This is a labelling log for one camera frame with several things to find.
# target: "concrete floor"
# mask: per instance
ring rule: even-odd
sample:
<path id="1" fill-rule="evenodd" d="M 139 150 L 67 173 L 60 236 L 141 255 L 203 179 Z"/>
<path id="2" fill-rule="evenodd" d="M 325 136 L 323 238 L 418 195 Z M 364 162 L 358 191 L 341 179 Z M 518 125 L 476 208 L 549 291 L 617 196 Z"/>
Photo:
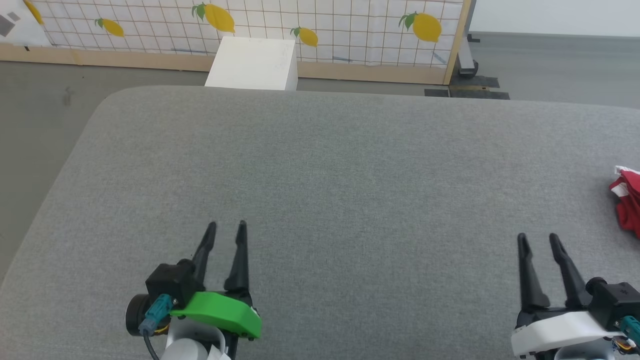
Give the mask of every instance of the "concrete floor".
<path id="1" fill-rule="evenodd" d="M 476 36 L 479 75 L 513 100 L 640 108 L 640 40 Z M 202 86 L 174 70 L 0 62 L 0 279 L 86 121 L 109 94 L 143 85 Z M 433 86 L 300 79 L 298 90 L 423 96 Z"/>

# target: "folded cloth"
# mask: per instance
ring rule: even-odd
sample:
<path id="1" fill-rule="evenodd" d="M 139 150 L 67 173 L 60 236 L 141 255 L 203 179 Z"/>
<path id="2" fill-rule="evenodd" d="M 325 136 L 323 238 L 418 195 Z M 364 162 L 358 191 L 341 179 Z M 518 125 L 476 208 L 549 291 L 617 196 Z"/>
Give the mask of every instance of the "folded cloth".
<path id="1" fill-rule="evenodd" d="M 632 230 L 640 239 L 640 172 L 617 166 L 620 177 L 609 186 L 619 198 L 616 206 L 618 221 L 624 230 Z"/>

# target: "white box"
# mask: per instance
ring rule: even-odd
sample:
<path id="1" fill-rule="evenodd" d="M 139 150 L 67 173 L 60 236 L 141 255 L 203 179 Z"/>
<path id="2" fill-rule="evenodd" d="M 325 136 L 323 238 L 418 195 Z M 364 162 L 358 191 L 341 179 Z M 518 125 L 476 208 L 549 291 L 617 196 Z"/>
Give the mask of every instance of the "white box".
<path id="1" fill-rule="evenodd" d="M 223 37 L 204 86 L 295 90 L 295 45 L 294 40 Z"/>

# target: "black cable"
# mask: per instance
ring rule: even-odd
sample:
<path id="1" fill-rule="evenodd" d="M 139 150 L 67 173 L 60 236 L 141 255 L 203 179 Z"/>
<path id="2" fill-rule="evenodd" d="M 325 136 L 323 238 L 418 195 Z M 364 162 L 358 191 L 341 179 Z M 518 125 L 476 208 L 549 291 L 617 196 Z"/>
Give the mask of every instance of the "black cable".
<path id="1" fill-rule="evenodd" d="M 147 350 L 149 350 L 149 354 L 151 354 L 151 358 L 153 360 L 160 360 L 160 358 L 158 358 L 158 355 L 156 354 L 156 351 L 154 350 L 153 345 L 151 345 L 151 341 L 149 340 L 148 332 L 145 331 L 142 334 L 142 337 L 145 339 L 145 345 L 147 346 Z"/>

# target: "lemon patterned fabric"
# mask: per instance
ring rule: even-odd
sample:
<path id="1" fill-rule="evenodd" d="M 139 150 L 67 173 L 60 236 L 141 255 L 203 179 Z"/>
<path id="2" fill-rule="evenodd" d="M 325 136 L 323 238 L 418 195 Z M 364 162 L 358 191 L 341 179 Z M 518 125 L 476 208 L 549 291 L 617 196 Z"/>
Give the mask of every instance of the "lemon patterned fabric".
<path id="1" fill-rule="evenodd" d="M 301 61 L 446 67 L 466 0 L 30 1 L 56 47 L 214 55 L 224 36 L 294 39 Z"/>

